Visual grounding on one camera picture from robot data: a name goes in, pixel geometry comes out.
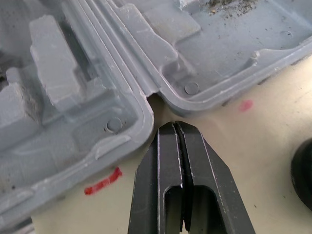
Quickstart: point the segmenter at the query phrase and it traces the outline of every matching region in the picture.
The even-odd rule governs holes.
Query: black round object
[[[312,210],[312,139],[304,142],[292,159],[292,183],[300,199]]]

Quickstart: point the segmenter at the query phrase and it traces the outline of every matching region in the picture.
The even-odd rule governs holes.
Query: circular indent
[[[199,92],[199,86],[195,82],[190,82],[185,85],[184,90],[188,95],[195,95]]]
[[[107,130],[111,131],[111,132],[118,132],[122,129],[122,122],[119,118],[115,117],[111,120],[108,121],[107,123]]]
[[[284,38],[293,38],[293,34],[290,31],[281,31],[280,34]]]

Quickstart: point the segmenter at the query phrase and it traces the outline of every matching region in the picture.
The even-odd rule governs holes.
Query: metal tool
[[[162,126],[136,171],[128,234],[254,234],[227,165],[187,123]]]

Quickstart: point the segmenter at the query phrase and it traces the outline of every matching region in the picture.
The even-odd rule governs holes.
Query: gray plastic case
[[[312,52],[310,0],[1,0],[0,231]]]

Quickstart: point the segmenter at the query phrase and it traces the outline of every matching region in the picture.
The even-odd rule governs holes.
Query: dust
[[[210,15],[225,11],[225,18],[241,17],[242,15],[256,9],[258,0],[210,0],[202,7],[206,8]]]

